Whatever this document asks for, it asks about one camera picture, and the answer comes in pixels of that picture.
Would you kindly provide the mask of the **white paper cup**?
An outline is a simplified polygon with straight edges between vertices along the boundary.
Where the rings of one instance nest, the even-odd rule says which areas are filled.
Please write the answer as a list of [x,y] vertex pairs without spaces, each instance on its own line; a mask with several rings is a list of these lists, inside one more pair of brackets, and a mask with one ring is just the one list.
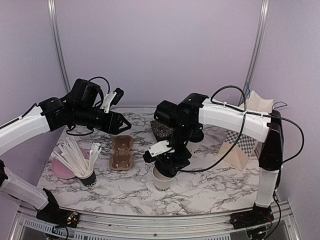
[[204,133],[203,133],[203,126],[199,125],[197,126],[194,131],[192,132],[188,142],[189,143],[200,143],[204,139]]
[[164,176],[157,170],[155,166],[152,169],[152,176],[154,187],[160,192],[165,192],[169,190],[172,185],[172,182],[175,179],[174,177]]

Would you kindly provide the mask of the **brown cardboard cup carrier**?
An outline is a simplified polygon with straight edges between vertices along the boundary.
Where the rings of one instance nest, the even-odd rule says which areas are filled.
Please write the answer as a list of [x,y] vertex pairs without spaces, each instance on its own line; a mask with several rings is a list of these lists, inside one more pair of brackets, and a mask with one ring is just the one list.
[[113,171],[128,171],[134,165],[133,154],[133,138],[129,135],[116,136],[111,148],[114,153],[110,157],[109,166]]

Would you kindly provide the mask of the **blue checkered paper bag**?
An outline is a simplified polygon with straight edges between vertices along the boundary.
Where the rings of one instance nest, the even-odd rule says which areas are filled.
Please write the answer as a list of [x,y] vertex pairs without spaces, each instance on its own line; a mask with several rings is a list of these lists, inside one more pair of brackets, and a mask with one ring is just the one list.
[[[254,90],[250,91],[250,94],[246,99],[246,106],[249,111],[270,113],[276,104],[277,103],[275,103],[273,99],[264,99]],[[236,131],[227,131],[222,146],[217,154],[220,158],[222,158],[235,144],[238,136],[239,133]],[[243,171],[257,145],[258,141],[256,139],[242,134],[236,145],[223,160],[233,165],[238,170]]]

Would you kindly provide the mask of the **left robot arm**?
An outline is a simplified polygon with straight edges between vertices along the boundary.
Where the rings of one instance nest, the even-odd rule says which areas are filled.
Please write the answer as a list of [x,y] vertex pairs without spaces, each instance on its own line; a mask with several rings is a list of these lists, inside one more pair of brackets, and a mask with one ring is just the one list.
[[[132,125],[121,114],[110,110],[124,91],[116,88],[103,94],[101,87],[92,79],[77,79],[64,97],[51,97],[35,103],[21,116],[0,127],[0,153],[20,145],[38,135],[53,132],[61,127],[84,126],[107,134],[118,135]],[[15,176],[2,162],[0,164],[0,190],[18,200],[32,205],[53,223],[63,219],[63,211],[53,194]]]

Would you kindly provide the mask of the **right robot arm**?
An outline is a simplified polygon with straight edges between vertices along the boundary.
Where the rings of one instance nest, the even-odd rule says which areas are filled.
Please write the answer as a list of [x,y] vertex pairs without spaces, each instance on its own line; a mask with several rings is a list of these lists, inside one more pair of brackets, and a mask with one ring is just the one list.
[[192,136],[201,125],[224,128],[237,133],[236,142],[246,135],[263,143],[259,157],[259,183],[254,202],[255,207],[248,212],[247,219],[258,224],[267,216],[272,202],[279,173],[286,160],[283,159],[283,127],[288,122],[298,124],[282,117],[278,111],[263,112],[217,101],[213,96],[191,93],[179,104],[162,101],[157,105],[154,119],[173,128],[168,140],[159,141],[145,152],[146,162],[155,162],[159,173],[173,178],[177,172],[186,172],[192,154],[187,148]]

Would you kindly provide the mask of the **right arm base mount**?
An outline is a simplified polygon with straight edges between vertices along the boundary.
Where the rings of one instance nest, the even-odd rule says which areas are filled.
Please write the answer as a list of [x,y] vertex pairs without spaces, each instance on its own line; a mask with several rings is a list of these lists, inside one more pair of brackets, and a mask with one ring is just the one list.
[[260,207],[254,204],[251,210],[231,214],[229,223],[237,230],[265,223],[272,223],[274,219],[271,206]]

